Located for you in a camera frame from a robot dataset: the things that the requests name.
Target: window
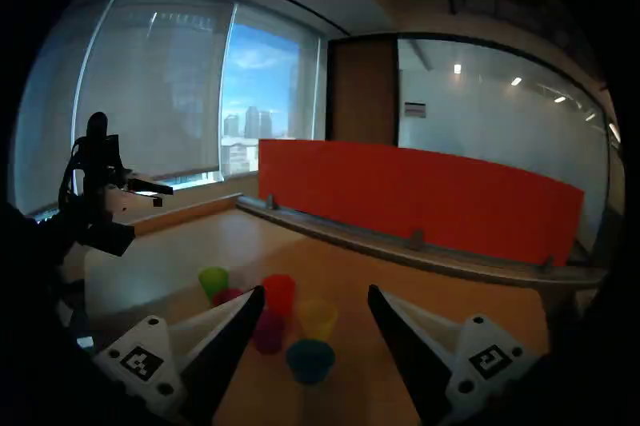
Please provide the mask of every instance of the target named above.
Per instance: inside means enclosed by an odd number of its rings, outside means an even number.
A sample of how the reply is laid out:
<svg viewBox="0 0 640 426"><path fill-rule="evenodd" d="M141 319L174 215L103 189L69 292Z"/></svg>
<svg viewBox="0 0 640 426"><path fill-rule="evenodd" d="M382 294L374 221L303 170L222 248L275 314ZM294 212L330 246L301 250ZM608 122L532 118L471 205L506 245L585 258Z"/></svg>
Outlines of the window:
<svg viewBox="0 0 640 426"><path fill-rule="evenodd" d="M102 111L127 167L154 177L217 170L233 8L218 0L115 0L86 63L75 136Z"/></svg>
<svg viewBox="0 0 640 426"><path fill-rule="evenodd" d="M400 40L398 60L400 146L492 161L581 189L578 239L591 249L606 201L607 126L582 90L538 63L472 44Z"/></svg>
<svg viewBox="0 0 640 426"><path fill-rule="evenodd" d="M322 128L321 45L313 30L231 0L102 0L68 12L22 99L15 205L33 217L54 210L71 145L97 111L123 164L175 189L256 171L259 138ZM81 174L75 184L80 193Z"/></svg>
<svg viewBox="0 0 640 426"><path fill-rule="evenodd" d="M319 38L238 6L222 75L221 171L258 169L258 139L313 138Z"/></svg>

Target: blue cup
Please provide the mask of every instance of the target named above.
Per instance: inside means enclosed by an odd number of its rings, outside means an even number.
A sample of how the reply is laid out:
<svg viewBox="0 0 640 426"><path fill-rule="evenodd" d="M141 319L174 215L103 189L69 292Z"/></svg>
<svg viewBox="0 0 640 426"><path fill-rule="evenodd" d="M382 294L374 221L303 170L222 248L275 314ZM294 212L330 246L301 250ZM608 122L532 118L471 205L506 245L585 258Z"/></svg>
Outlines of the blue cup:
<svg viewBox="0 0 640 426"><path fill-rule="evenodd" d="M286 350L286 363L298 383L316 384L329 374L335 353L324 341L300 340Z"/></svg>

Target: building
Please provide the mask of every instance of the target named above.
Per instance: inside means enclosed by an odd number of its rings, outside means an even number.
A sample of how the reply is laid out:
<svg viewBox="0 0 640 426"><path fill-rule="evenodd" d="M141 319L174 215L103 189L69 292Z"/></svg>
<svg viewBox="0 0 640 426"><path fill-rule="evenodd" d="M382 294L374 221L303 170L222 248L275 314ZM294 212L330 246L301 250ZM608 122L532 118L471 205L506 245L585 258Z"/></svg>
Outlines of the building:
<svg viewBox="0 0 640 426"><path fill-rule="evenodd" d="M255 106L246 111L245 138L260 138L260 113Z"/></svg>
<svg viewBox="0 0 640 426"><path fill-rule="evenodd" d="M260 138L274 137L274 128L271 123L271 112L261 111L260 114Z"/></svg>
<svg viewBox="0 0 640 426"><path fill-rule="evenodd" d="M245 145L223 145L220 156L223 176L228 177L247 173L250 170L247 147Z"/></svg>
<svg viewBox="0 0 640 426"><path fill-rule="evenodd" d="M228 137L240 136L240 117L237 114L226 116L223 134Z"/></svg>

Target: red cup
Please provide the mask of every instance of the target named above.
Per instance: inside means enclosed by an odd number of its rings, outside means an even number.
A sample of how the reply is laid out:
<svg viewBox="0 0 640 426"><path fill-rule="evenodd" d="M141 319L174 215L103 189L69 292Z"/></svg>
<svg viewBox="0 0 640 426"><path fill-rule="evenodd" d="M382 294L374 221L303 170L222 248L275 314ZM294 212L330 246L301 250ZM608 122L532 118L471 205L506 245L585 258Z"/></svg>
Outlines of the red cup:
<svg viewBox="0 0 640 426"><path fill-rule="evenodd" d="M242 295L242 290L238 288L227 288L214 294L211 303L214 307L219 306L227 301L231 301Z"/></svg>
<svg viewBox="0 0 640 426"><path fill-rule="evenodd" d="M295 281L287 274L272 274L262 280L266 305L282 317L288 317L294 307Z"/></svg>
<svg viewBox="0 0 640 426"><path fill-rule="evenodd" d="M282 349L285 321L270 309L262 311L254 330L255 348L262 354L275 354Z"/></svg>

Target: green cup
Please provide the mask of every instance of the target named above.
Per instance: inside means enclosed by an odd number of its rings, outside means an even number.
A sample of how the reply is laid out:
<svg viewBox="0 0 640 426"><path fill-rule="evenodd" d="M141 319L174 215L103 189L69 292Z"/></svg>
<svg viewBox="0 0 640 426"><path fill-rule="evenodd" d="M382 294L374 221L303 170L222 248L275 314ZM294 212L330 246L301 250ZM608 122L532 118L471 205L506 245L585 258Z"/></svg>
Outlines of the green cup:
<svg viewBox="0 0 640 426"><path fill-rule="evenodd" d="M198 274L200 284L205 290L206 297L211 302L216 293L229 288L229 273L222 268L203 269Z"/></svg>

